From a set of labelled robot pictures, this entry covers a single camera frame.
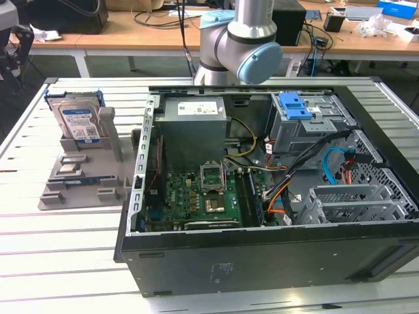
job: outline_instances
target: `label sticker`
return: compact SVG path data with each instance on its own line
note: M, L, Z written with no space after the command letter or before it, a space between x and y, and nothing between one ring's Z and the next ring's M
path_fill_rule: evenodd
M272 155L272 144L266 144L266 153Z
M218 114L216 101L185 101L177 106L179 116Z
M63 110L65 124L76 141L85 140L91 143L93 139L99 139L99 132L95 123L91 122L92 113L88 109Z
M321 113L321 110L319 107L307 107L307 111L309 113Z
M75 180L75 181L66 181L65 182L67 185L80 185L81 181L80 180Z
M284 216L283 216L283 222L284 222L284 224L286 224L287 226L290 226L290 225L292 225L293 224L293 221L288 217L288 215L287 214L285 214Z

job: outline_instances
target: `blue drive bracket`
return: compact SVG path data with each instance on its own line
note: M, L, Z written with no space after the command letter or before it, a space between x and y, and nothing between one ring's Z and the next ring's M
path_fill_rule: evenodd
M313 115L304 106L304 101L296 93L282 93L280 104L286 112L288 120L311 120Z

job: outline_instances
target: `black box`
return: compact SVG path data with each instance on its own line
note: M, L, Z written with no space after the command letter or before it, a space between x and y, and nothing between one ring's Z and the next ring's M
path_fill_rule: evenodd
M70 0L74 5L94 12L99 0ZM107 18L105 0L101 0L101 9L97 16L84 16L58 0L36 0L19 10L21 23L31 23L34 27L45 31L59 33L100 34Z
M306 18L306 9L297 0L275 0L272 20L278 28L276 42L281 46L297 46Z
M344 15L328 14L326 21L323 25L325 31L332 31L338 33L342 27L343 21L345 21Z

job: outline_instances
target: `blue plastic latch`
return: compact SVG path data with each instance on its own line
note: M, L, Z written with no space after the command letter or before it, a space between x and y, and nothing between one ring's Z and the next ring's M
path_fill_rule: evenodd
M279 96L288 120L310 120L313 115L304 106L304 101L296 93L282 93Z
M200 29L227 24L234 19L233 10L214 10L203 13Z

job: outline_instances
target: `yellow wire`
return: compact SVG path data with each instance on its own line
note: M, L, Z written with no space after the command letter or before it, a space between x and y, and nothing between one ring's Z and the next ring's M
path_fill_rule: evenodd
M252 144L251 148L247 152L241 152L239 154L229 154L229 155L225 155L225 157L242 157L242 156L245 156L247 154L250 154L256 148L257 137L255 136L255 134L253 133L253 131L251 130L251 128L249 128L249 126L246 123L244 123L243 121L241 121L239 118L236 118L236 117L233 117L232 116L231 117L231 120L239 121L241 123L241 125L244 126L251 133L251 136L253 138L253 144Z

